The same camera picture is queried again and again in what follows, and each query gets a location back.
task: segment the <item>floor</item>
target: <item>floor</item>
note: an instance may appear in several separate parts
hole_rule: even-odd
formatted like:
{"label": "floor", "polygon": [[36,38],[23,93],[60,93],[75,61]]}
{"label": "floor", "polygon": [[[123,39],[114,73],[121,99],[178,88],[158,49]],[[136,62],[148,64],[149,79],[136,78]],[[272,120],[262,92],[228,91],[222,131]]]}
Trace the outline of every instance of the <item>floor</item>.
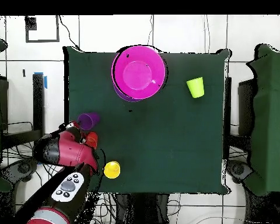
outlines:
{"label": "floor", "polygon": [[[55,16],[36,18],[37,30],[29,31],[29,39],[56,39]],[[239,82],[253,77],[245,63],[253,60],[257,44],[267,43],[280,51],[280,15],[61,16],[61,19],[70,31],[71,40],[83,51],[115,52],[133,44],[150,44],[171,53],[215,53],[222,48],[230,49],[232,56],[228,75],[233,83],[231,132],[234,134],[239,123],[237,86]],[[63,122],[62,46],[73,44],[67,29],[60,22],[59,37],[59,42],[26,43],[24,16],[0,16],[0,39],[8,44],[6,51],[0,54],[0,74],[7,76],[9,81],[10,123],[33,121],[31,79],[34,72],[43,72],[47,76],[45,132],[54,131]],[[29,124],[11,125],[9,131],[29,128]],[[21,145],[19,149],[24,154],[30,153],[29,146]],[[14,158],[5,159],[2,166],[13,161]],[[37,171],[44,184],[48,179],[47,172],[41,164]],[[231,189],[228,195],[171,194],[172,201],[168,205],[170,224],[243,224],[246,205],[243,187],[235,184],[228,175],[222,183],[224,180]],[[37,174],[33,174],[29,182],[21,183],[17,192],[17,207],[39,187]],[[98,206],[97,214],[100,213],[104,215],[107,210]],[[103,218],[103,222],[109,223],[109,220],[109,214]]]}

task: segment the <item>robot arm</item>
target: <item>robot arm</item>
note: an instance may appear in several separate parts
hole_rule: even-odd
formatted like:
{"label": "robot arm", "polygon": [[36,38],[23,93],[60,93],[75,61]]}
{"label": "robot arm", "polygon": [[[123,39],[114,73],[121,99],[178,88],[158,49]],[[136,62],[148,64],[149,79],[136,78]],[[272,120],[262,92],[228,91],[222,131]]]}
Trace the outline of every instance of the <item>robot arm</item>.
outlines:
{"label": "robot arm", "polygon": [[98,174],[95,150],[82,142],[76,124],[60,125],[33,148],[39,162],[64,168],[46,182],[19,209],[17,224],[73,224],[82,211],[90,179]]}

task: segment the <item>purple cup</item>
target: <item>purple cup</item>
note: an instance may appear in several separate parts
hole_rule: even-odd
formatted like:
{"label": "purple cup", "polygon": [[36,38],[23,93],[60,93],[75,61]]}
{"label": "purple cup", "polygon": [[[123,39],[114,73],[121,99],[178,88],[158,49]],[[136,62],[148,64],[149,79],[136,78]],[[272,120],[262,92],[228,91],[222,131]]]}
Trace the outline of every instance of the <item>purple cup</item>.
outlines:
{"label": "purple cup", "polygon": [[82,113],[78,117],[78,125],[84,131],[92,129],[100,121],[97,113]]}

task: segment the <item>red cup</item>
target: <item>red cup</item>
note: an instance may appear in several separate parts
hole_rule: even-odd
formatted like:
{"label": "red cup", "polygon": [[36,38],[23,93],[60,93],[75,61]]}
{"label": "red cup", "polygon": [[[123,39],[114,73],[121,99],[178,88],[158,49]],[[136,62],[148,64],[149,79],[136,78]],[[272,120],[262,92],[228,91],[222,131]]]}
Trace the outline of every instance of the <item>red cup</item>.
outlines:
{"label": "red cup", "polygon": [[85,144],[93,147],[94,149],[96,149],[97,147],[97,140],[98,140],[98,136],[95,132],[90,131],[89,134],[86,137],[86,142]]}

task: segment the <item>table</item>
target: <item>table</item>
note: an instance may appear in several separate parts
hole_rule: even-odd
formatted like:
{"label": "table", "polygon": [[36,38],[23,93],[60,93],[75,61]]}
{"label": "table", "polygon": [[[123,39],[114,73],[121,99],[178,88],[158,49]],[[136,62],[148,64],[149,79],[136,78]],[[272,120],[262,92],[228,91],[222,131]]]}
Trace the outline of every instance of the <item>table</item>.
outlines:
{"label": "table", "polygon": [[[111,65],[116,52],[64,47],[64,54],[65,121],[98,112],[101,121],[92,129],[99,136],[97,150],[104,150],[107,162],[121,165],[118,178],[103,178],[100,192],[228,192],[221,184],[221,170],[224,65],[229,50],[161,53],[169,70],[166,86],[136,103],[122,100],[114,91]],[[205,95],[193,99],[186,81],[200,76]]]}

